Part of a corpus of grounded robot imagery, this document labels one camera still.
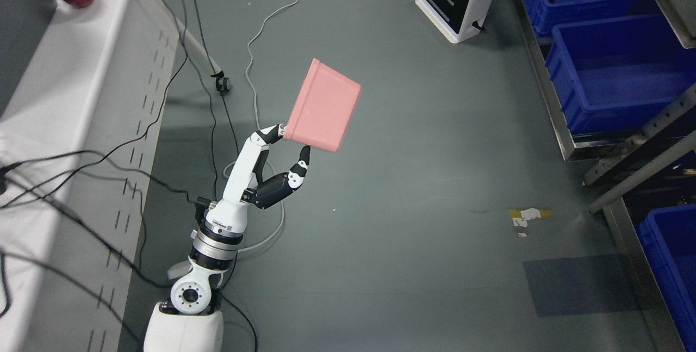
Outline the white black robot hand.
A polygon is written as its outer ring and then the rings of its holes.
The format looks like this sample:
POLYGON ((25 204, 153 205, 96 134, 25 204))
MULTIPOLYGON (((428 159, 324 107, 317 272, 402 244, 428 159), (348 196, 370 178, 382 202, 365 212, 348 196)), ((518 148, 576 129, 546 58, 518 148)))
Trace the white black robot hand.
POLYGON ((311 148, 308 145, 301 149, 298 161, 288 171, 264 178, 270 146, 283 139, 284 134, 285 126, 278 124, 259 129, 246 139, 229 174, 222 199, 217 203, 219 206, 252 204, 266 209, 303 186, 310 164, 311 148))

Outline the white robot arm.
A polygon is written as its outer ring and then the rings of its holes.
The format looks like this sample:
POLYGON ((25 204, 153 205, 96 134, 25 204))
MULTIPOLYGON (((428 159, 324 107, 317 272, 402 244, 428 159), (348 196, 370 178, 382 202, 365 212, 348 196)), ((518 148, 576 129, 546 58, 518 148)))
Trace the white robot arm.
POLYGON ((185 263, 167 273, 169 297, 158 302, 147 323, 144 351, 219 351, 223 278, 231 272, 247 226, 248 205, 221 200, 196 204, 198 228, 185 263))

